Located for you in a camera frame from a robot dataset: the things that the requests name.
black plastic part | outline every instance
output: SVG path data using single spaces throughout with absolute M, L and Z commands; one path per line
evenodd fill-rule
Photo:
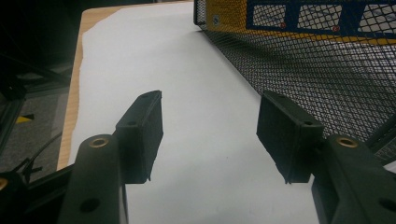
M 28 186 L 29 206 L 24 223 L 56 223 L 73 167 L 67 166 Z
M 286 183 L 306 183 L 323 125 L 285 95 L 265 91 L 257 135 Z
M 0 178 L 0 223 L 23 223 L 23 212 L 28 205 L 26 186 L 14 172 L 2 173 Z
M 332 223 L 339 199 L 333 185 L 324 185 L 317 178 L 312 184 L 312 196 L 320 224 Z
M 116 126 L 125 184 L 143 184 L 150 174 L 163 139 L 162 93 L 139 96 Z
M 128 223 L 117 139 L 88 138 L 79 147 L 59 224 Z
M 396 181 L 363 142 L 327 138 L 323 159 L 339 197 L 332 223 L 395 223 Z

black mesh panel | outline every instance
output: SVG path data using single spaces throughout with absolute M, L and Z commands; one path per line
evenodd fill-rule
M 195 4 L 196 23 L 258 94 L 288 95 L 325 125 L 325 136 L 391 133 L 382 128 L 396 112 L 394 1 Z M 374 154 L 389 161 L 395 144 Z

screw hole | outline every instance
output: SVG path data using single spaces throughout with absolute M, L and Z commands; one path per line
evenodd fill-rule
M 108 139 L 106 138 L 96 138 L 90 142 L 90 147 L 103 147 L 107 145 Z
M 97 207 L 99 207 L 100 201 L 98 199 L 87 199 L 80 206 L 79 210 L 82 213 L 93 212 Z
M 338 144 L 344 147 L 357 147 L 358 143 L 352 139 L 345 138 L 345 137 L 340 137 L 337 138 Z
M 379 204 L 391 212 L 396 213 L 396 203 L 389 199 L 379 199 Z

white surface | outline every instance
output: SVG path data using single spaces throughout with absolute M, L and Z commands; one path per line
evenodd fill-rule
M 192 3 L 132 7 L 83 36 L 79 144 L 163 92 L 152 181 L 127 187 L 130 223 L 318 223 L 310 184 L 285 185 L 256 136 L 260 96 L 192 23 Z

wooden table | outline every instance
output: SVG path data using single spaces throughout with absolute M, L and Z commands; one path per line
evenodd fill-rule
M 150 4 L 127 6 L 127 7 L 144 7 Z M 62 136 L 61 149 L 58 158 L 58 170 L 67 166 L 70 155 L 70 146 L 72 141 L 72 133 L 75 129 L 77 117 L 78 117 L 78 90 L 79 90 L 79 68 L 82 63 L 82 35 L 90 30 L 97 22 L 107 18 L 118 10 L 125 8 L 123 7 L 100 7 L 92 8 L 84 11 L 81 16 L 81 23 L 78 31 L 78 42 L 76 48 L 76 56 L 74 61 L 72 80 L 70 83 L 69 97 L 67 101 L 66 115 L 64 118 L 64 134 Z

